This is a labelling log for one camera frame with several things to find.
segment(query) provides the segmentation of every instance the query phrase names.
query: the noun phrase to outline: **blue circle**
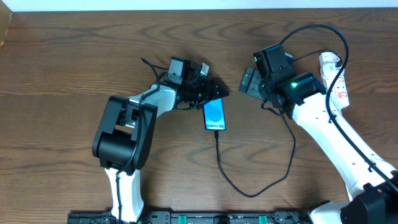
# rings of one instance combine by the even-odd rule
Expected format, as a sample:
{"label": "blue circle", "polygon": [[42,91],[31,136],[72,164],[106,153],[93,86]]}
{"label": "blue circle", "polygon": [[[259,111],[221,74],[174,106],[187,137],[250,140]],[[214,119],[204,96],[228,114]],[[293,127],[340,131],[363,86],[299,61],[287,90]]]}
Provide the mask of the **blue circle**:
{"label": "blue circle", "polygon": [[209,104],[207,105],[206,110],[208,111],[208,119],[210,119],[213,122],[217,122],[219,120],[221,120],[221,111],[219,108],[217,108],[216,106]]}

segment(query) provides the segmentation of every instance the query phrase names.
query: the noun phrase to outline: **wooden table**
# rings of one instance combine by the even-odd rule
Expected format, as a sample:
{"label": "wooden table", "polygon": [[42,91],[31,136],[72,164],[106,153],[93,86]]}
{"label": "wooden table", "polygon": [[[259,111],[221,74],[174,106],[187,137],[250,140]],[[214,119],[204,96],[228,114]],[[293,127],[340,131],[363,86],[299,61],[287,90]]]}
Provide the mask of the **wooden table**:
{"label": "wooden table", "polygon": [[[72,211],[112,206],[109,180],[91,143],[107,99],[147,90],[154,81],[139,58],[168,66],[171,55],[206,62],[231,89],[220,134],[225,171],[245,192],[281,178],[292,140],[283,121],[238,93],[252,53],[306,24],[329,24],[347,38],[345,118],[398,166],[398,9],[125,11],[16,13],[0,50],[0,223],[65,223]],[[298,57],[343,45],[322,29],[284,44]],[[316,56],[298,72],[318,74]],[[258,198],[237,194],[216,166],[213,133],[202,111],[173,111],[156,121],[142,170],[146,205],[174,210],[307,208],[347,200],[340,175],[315,141],[297,138],[289,177]]]}

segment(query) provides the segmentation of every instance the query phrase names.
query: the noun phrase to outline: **white backdrop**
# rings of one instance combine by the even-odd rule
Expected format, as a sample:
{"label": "white backdrop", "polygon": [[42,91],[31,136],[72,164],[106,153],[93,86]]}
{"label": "white backdrop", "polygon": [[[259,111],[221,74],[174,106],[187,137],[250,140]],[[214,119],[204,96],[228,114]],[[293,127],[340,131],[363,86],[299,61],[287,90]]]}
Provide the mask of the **white backdrop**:
{"label": "white backdrop", "polygon": [[398,0],[2,0],[13,12],[398,7]]}

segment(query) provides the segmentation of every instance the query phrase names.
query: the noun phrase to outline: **phone screen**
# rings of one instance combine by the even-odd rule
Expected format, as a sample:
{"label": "phone screen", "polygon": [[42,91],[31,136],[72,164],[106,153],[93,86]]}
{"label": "phone screen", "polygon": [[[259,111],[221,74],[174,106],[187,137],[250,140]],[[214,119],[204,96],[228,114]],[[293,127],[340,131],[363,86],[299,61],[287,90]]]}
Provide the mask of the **phone screen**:
{"label": "phone screen", "polygon": [[223,100],[212,100],[203,107],[205,128],[207,130],[225,130]]}

